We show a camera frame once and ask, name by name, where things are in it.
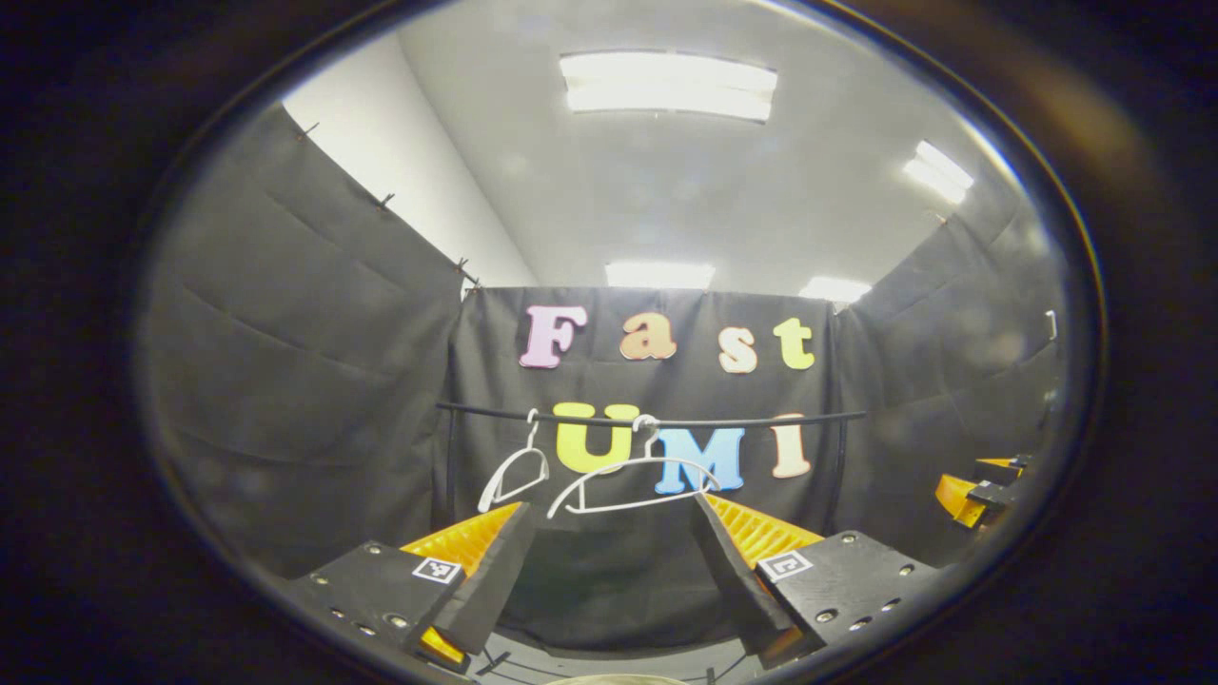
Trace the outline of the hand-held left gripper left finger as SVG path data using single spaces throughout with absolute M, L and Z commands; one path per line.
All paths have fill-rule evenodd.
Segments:
M 445 669 L 465 669 L 501 620 L 537 531 L 514 502 L 404 546 L 369 540 L 287 580 L 326 623 Z

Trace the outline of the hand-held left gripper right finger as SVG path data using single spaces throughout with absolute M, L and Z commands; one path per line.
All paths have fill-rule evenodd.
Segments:
M 695 495 L 692 530 L 719 607 L 765 669 L 857 641 L 944 572 L 861 531 L 823 538 L 709 494 Z

